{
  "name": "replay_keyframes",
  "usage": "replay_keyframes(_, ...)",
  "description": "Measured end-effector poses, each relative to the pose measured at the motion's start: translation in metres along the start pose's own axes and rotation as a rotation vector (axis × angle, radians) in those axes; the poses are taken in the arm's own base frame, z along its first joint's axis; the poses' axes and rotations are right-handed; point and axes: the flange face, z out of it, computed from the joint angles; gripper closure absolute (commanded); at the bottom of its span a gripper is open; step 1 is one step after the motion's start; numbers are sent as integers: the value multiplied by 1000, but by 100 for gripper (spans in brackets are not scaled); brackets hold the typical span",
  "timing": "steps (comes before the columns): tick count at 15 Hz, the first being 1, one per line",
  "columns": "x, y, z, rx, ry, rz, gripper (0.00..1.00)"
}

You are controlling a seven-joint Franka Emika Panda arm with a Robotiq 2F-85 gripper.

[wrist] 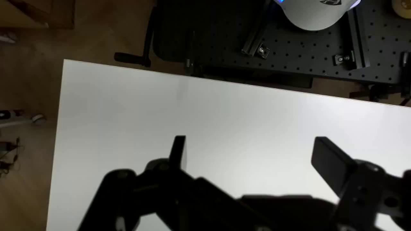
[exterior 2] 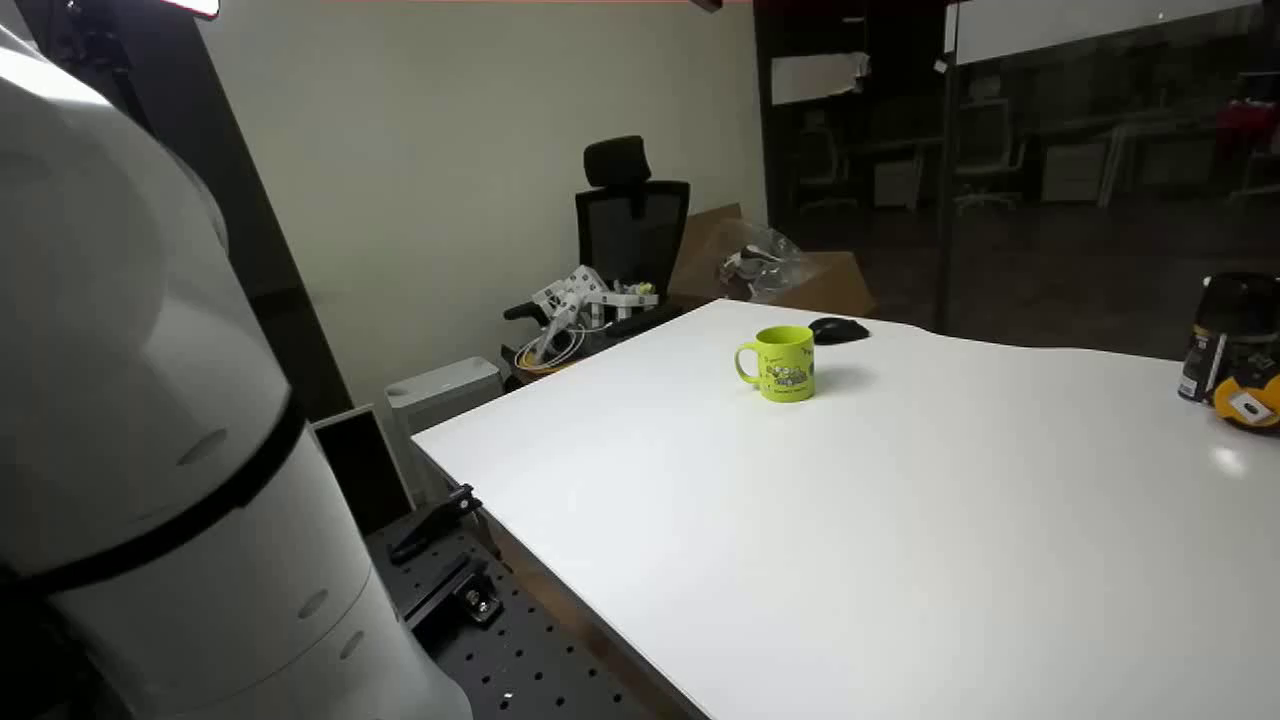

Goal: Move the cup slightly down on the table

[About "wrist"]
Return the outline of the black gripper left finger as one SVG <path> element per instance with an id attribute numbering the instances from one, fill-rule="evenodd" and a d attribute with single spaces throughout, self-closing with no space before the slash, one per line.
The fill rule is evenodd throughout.
<path id="1" fill-rule="evenodd" d="M 169 164 L 172 168 L 182 170 L 184 166 L 184 141 L 186 138 L 178 135 L 174 138 L 170 153 L 169 153 Z"/>

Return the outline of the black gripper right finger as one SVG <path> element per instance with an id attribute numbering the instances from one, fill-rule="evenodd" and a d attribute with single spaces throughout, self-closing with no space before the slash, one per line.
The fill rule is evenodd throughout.
<path id="1" fill-rule="evenodd" d="M 310 166 L 337 198 L 344 195 L 348 181 L 355 171 L 355 162 L 323 136 L 314 139 Z"/>

